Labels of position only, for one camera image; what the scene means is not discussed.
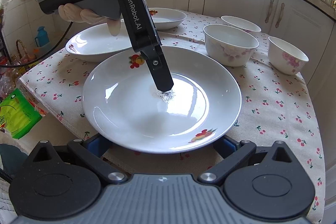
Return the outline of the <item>white fruit plate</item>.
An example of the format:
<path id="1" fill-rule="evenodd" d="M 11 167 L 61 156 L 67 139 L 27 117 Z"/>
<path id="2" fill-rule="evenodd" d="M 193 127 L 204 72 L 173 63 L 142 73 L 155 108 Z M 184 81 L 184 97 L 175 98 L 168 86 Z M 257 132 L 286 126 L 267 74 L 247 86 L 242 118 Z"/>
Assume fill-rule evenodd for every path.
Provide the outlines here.
<path id="1" fill-rule="evenodd" d="M 240 88 L 225 67 L 201 53 L 163 48 L 173 87 L 155 87 L 132 50 L 100 63 L 83 86 L 84 114 L 111 142 L 145 153 L 195 150 L 222 137 L 236 122 Z"/>
<path id="2" fill-rule="evenodd" d="M 149 12 L 158 31 L 173 29 L 187 18 L 184 12 L 175 9 L 150 8 Z"/>
<path id="3" fill-rule="evenodd" d="M 87 28 L 66 43 L 68 53 L 87 62 L 100 63 L 105 59 L 131 48 L 124 22 L 117 36 L 112 36 L 106 23 Z"/>

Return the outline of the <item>white floral bowl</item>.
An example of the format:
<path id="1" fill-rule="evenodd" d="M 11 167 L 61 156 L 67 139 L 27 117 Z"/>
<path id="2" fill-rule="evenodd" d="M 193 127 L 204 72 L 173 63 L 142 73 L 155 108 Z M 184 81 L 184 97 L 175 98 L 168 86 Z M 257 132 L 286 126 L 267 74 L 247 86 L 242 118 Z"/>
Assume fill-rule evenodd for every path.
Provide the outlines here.
<path id="1" fill-rule="evenodd" d="M 261 28 L 258 25 L 246 19 L 238 18 L 236 16 L 224 15 L 221 16 L 221 20 L 224 22 L 225 25 L 238 28 L 252 35 L 261 32 Z"/>
<path id="2" fill-rule="evenodd" d="M 225 66 L 242 67 L 259 47 L 254 36 L 236 27 L 209 24 L 203 33 L 207 54 Z"/>
<path id="3" fill-rule="evenodd" d="M 274 36 L 269 36 L 268 40 L 269 62 L 281 73 L 296 75 L 309 62 L 307 55 L 291 43 Z"/>

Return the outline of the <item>cherry print tablecloth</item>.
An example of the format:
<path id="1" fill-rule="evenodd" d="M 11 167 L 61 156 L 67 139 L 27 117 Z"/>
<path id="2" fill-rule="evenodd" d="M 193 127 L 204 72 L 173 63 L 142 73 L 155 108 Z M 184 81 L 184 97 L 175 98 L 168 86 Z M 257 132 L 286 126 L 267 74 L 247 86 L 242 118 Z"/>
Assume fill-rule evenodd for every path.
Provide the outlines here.
<path id="1" fill-rule="evenodd" d="M 325 205 L 325 161 L 313 103 L 302 75 L 287 76 L 269 63 L 268 35 L 256 35 L 259 47 L 248 63 L 230 68 L 242 94 L 238 120 L 229 131 L 235 140 L 248 139 L 260 146 L 284 141 L 307 171 L 315 187 L 315 198 L 307 215 L 321 223 Z M 30 102 L 54 116 L 40 138 L 60 144 L 64 125 L 76 137 L 88 139 L 96 131 L 85 118 L 81 105 L 83 85 L 95 63 L 80 60 L 62 49 L 30 69 L 20 78 Z M 151 155 L 113 147 L 105 157 L 129 173 L 200 174 L 221 161 L 211 147 L 175 155 Z"/>

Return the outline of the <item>green snack bag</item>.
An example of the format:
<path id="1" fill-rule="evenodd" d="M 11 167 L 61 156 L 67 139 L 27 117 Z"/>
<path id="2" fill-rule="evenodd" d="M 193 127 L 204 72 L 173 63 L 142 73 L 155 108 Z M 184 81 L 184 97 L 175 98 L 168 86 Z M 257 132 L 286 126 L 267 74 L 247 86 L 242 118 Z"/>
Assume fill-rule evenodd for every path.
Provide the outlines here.
<path id="1" fill-rule="evenodd" d="M 14 139 L 25 136 L 42 119 L 19 89 L 1 102 L 1 130 L 10 132 Z"/>

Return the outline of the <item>blue thermos bottle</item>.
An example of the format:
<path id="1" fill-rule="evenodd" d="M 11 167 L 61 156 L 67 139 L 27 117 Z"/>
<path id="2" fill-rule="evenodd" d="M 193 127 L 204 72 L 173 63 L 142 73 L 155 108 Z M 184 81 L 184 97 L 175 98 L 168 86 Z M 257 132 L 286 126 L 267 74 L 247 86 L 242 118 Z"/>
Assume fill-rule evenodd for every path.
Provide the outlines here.
<path id="1" fill-rule="evenodd" d="M 37 47 L 44 47 L 50 42 L 47 31 L 44 26 L 38 27 L 37 36 L 34 38 Z"/>

